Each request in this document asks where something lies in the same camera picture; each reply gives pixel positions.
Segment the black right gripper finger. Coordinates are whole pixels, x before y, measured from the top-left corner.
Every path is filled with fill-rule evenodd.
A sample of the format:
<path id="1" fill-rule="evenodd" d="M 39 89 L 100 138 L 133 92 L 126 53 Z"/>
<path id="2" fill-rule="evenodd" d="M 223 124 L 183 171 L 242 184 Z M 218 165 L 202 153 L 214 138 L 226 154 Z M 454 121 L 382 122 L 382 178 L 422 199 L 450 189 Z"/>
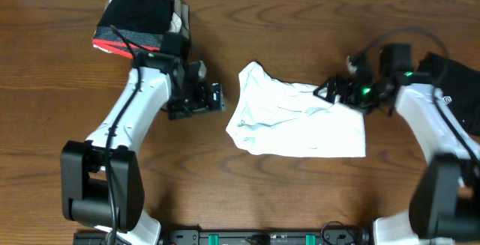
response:
<path id="1" fill-rule="evenodd" d="M 329 77 L 323 84 L 313 90 L 313 96 L 329 103 L 344 101 L 344 80 L 339 76 Z"/>
<path id="2" fill-rule="evenodd" d="M 346 60 L 350 76 L 359 84 L 370 84 L 373 80 L 373 72 L 367 59 L 366 54 L 359 53 L 348 56 Z"/>

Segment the white t-shirt pixel print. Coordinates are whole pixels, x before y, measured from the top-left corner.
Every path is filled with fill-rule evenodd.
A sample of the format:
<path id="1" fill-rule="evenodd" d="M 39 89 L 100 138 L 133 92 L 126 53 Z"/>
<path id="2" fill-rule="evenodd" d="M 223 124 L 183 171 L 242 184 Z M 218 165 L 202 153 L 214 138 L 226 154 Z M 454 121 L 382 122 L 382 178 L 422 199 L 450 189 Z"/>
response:
<path id="1" fill-rule="evenodd" d="M 282 82 L 252 61 L 238 75 L 239 99 L 226 126 L 237 148 L 252 155 L 365 157 L 363 115 L 315 86 Z"/>

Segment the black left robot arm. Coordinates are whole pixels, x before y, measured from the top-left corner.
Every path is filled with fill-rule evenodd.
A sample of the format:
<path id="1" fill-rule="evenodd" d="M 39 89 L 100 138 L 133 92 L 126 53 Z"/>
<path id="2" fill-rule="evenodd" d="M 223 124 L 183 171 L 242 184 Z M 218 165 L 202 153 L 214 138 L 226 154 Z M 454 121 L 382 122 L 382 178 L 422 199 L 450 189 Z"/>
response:
<path id="1" fill-rule="evenodd" d="M 66 220 L 103 232 L 104 244 L 159 244 L 161 224 L 144 209 L 138 155 L 157 114 L 170 120 L 223 111 L 223 87 L 206 81 L 202 61 L 138 52 L 115 105 L 82 141 L 61 150 L 61 203 Z"/>

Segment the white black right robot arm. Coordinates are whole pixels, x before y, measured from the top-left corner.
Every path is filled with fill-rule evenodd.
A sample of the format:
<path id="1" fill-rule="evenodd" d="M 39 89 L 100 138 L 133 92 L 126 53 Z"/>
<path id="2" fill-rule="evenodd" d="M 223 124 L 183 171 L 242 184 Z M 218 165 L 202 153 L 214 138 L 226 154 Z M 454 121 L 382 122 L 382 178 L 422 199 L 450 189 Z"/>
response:
<path id="1" fill-rule="evenodd" d="M 455 244 L 479 240 L 479 144 L 444 101 L 440 83 L 466 66 L 429 53 L 418 70 L 382 62 L 384 79 L 361 84 L 333 76 L 313 91 L 368 112 L 391 103 L 409 125 L 427 168 L 407 211 L 374 221 L 373 244 Z"/>

